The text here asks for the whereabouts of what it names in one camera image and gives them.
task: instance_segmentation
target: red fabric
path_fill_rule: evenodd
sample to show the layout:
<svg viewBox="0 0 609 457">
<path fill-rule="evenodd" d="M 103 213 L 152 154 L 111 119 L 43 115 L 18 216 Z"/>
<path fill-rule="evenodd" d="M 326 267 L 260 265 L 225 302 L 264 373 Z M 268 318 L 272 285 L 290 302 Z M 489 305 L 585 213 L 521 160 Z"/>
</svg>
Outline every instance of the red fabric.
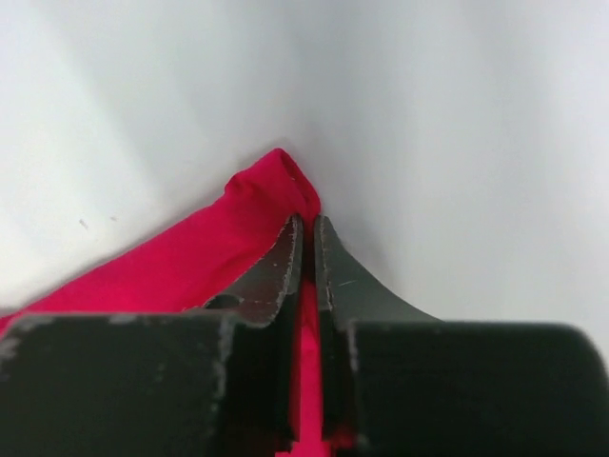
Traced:
<svg viewBox="0 0 609 457">
<path fill-rule="evenodd" d="M 59 288 L 27 312 L 173 312 L 200 306 L 262 257 L 286 219 L 303 217 L 307 248 L 320 200 L 294 161 L 275 149 L 234 175 L 210 207 Z M 303 278 L 300 335 L 301 442 L 292 455 L 329 455 L 321 443 L 315 287 Z M 0 331 L 13 315 L 0 319 Z"/>
</svg>

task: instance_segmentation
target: white surface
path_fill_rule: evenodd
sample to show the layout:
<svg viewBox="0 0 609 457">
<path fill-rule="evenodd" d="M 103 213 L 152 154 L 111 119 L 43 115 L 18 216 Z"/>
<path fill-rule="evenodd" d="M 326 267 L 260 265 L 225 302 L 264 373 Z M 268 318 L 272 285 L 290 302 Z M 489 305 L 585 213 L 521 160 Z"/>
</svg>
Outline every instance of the white surface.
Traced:
<svg viewBox="0 0 609 457">
<path fill-rule="evenodd" d="M 0 304 L 280 145 L 412 304 L 570 322 L 609 357 L 606 1 L 0 5 Z"/>
</svg>

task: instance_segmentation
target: cloth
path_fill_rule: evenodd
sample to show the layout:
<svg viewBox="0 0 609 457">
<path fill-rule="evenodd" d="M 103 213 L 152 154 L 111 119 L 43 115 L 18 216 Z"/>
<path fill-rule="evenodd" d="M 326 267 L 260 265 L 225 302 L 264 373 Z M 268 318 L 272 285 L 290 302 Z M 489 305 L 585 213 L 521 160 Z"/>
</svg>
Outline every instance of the cloth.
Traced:
<svg viewBox="0 0 609 457">
<path fill-rule="evenodd" d="M 0 331 L 28 312 L 179 312 L 200 306 L 271 248 L 291 214 L 303 218 L 304 257 L 310 259 L 313 223 L 320 210 L 315 189 L 291 157 L 275 149 L 235 174 L 213 205 L 0 319 Z M 300 372 L 293 383 L 300 384 L 301 441 L 292 455 L 317 457 L 329 452 L 321 442 L 321 369 L 312 281 L 304 275 L 300 353 L 295 354 Z"/>
</svg>

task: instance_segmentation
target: red cloth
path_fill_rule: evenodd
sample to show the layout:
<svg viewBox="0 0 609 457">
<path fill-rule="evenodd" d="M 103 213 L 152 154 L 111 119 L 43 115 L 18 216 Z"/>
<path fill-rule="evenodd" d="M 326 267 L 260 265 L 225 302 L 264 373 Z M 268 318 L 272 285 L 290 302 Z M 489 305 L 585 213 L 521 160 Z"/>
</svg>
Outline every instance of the red cloth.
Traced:
<svg viewBox="0 0 609 457">
<path fill-rule="evenodd" d="M 294 161 L 275 149 L 234 175 L 210 207 L 30 305 L 34 312 L 173 312 L 200 306 L 230 285 L 273 245 L 286 219 L 304 220 L 306 248 L 321 209 Z M 301 293 L 301 442 L 296 456 L 329 455 L 321 442 L 321 375 L 315 287 Z M 0 319 L 0 331 L 15 315 Z"/>
</svg>

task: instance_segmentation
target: folded fabric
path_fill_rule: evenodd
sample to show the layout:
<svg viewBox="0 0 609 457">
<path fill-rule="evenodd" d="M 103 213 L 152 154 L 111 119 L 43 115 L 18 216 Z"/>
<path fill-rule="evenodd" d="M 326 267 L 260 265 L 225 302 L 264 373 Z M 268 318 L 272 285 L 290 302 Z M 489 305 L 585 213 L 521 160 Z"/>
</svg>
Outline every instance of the folded fabric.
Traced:
<svg viewBox="0 0 609 457">
<path fill-rule="evenodd" d="M 291 157 L 275 149 L 235 174 L 213 205 L 0 319 L 0 331 L 28 312 L 179 312 L 200 306 L 270 249 L 291 214 L 302 216 L 305 250 L 310 249 L 320 210 L 315 189 Z M 317 310 L 311 281 L 304 276 L 301 293 L 301 350 L 295 358 L 300 367 L 301 442 L 292 455 L 315 457 L 328 453 L 321 442 Z"/>
</svg>

